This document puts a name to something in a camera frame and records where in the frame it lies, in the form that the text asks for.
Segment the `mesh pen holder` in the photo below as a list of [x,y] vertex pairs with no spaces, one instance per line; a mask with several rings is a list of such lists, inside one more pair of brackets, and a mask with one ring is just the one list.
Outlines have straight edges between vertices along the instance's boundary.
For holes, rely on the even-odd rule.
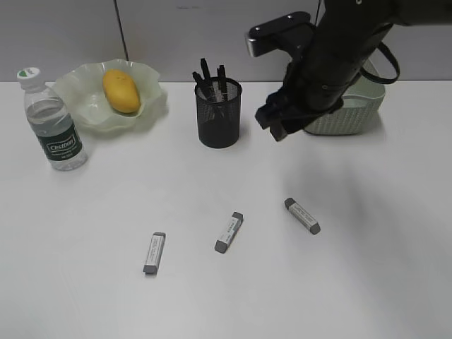
[[[364,67],[378,75],[368,60]],[[343,95],[344,106],[337,112],[326,114],[304,130],[317,136],[349,136],[362,133],[375,118],[386,94],[385,86],[362,76]]]
[[211,78],[195,87],[199,140],[211,148],[234,145],[240,137],[242,87],[229,78]]

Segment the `plastic bottle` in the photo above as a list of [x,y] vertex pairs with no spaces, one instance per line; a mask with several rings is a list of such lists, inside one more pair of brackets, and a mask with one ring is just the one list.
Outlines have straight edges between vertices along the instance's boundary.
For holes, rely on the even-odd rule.
[[42,80],[37,68],[23,69],[17,78],[25,91],[25,114],[52,167],[70,171],[88,156],[63,100]]

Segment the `yellow mango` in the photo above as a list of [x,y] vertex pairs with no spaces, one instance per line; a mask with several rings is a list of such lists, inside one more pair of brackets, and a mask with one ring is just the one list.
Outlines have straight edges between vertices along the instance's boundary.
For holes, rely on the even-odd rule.
[[109,69],[102,79],[102,86],[108,103],[117,111],[134,113],[140,108],[140,96],[129,74]]

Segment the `tabletop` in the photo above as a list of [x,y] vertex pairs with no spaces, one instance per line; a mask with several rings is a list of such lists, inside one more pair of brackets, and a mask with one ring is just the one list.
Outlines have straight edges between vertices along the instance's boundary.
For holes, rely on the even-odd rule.
[[[388,87],[361,136],[280,143],[254,119],[279,84],[244,83],[223,150],[198,140],[194,85],[162,86],[157,121],[81,133],[88,163],[57,172],[19,85],[0,83],[0,337],[452,336],[452,82]],[[145,276],[154,232],[165,248]]]

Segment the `white eraser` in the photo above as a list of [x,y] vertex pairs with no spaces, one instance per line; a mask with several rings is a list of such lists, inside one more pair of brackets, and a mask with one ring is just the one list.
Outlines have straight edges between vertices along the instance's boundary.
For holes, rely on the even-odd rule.
[[321,228],[317,220],[301,207],[293,198],[288,198],[285,202],[286,209],[298,219],[312,234],[320,232]]
[[163,245],[165,245],[165,233],[156,232],[150,240],[149,252],[146,257],[143,272],[146,274],[156,274],[160,259],[162,258]]
[[243,215],[241,213],[234,212],[222,236],[215,243],[215,250],[217,252],[223,254],[227,251],[242,223]]

